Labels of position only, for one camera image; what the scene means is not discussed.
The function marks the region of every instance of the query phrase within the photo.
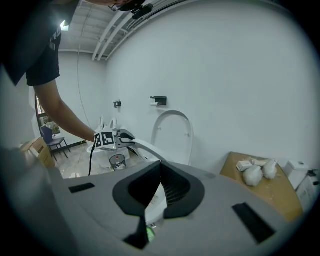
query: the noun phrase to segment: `black and white marker cube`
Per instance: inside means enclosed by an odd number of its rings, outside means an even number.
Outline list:
[[[95,148],[98,150],[107,150],[107,151],[117,150],[113,131],[108,128],[105,128],[94,134],[94,144],[95,144]]]

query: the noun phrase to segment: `person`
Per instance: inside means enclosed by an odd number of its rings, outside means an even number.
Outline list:
[[[126,4],[130,1],[86,0],[104,6]],[[95,131],[85,125],[62,100],[56,82],[56,78],[60,76],[60,24],[62,21],[66,21],[65,24],[71,22],[78,3],[79,0],[43,0],[35,6],[37,12],[31,13],[31,21],[26,19],[28,22],[23,23],[19,33],[13,36],[14,51],[8,54],[4,66],[15,85],[26,73],[27,85],[33,86],[42,108],[59,127],[93,142]]]

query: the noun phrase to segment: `chair leg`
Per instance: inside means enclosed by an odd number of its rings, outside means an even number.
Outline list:
[[[52,152],[51,147],[49,146],[51,157],[53,156],[55,161],[57,161],[55,154]]]
[[[64,141],[66,147],[68,148],[68,145],[67,145],[67,143],[66,143],[66,140],[64,139],[63,141]]]
[[[63,150],[63,148],[62,148],[62,146],[61,146],[61,143],[59,144],[59,146],[60,146],[61,150],[63,151],[63,153],[64,153],[65,157],[66,157],[66,158],[68,158],[68,156],[67,156],[66,152]]]

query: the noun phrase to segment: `blue chair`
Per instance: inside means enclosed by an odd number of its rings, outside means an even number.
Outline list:
[[[51,147],[53,147],[53,146],[56,146],[56,149],[58,149],[58,145],[59,145],[60,148],[62,149],[65,157],[68,158],[68,156],[66,155],[66,152],[64,151],[64,149],[61,146],[61,143],[64,142],[66,147],[68,147],[64,137],[53,139],[52,135],[54,134],[54,132],[50,128],[48,128],[47,126],[41,127],[41,133],[42,133],[42,137],[43,137],[45,143],[48,145],[48,147],[50,149],[51,156],[53,156],[56,161],[57,161],[57,159],[55,157],[55,154],[53,154],[52,149],[51,149]]]

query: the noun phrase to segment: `brown tabletop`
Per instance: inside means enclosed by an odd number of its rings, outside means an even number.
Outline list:
[[[274,179],[266,179],[263,177],[260,183],[255,187],[247,186],[245,184],[243,172],[238,171],[236,164],[238,161],[248,160],[250,157],[258,160],[265,159],[231,152],[220,174],[239,182],[244,187],[251,190],[256,196],[275,207],[288,221],[293,221],[295,218],[302,215],[303,210],[298,196],[278,164],[276,165],[277,173]]]

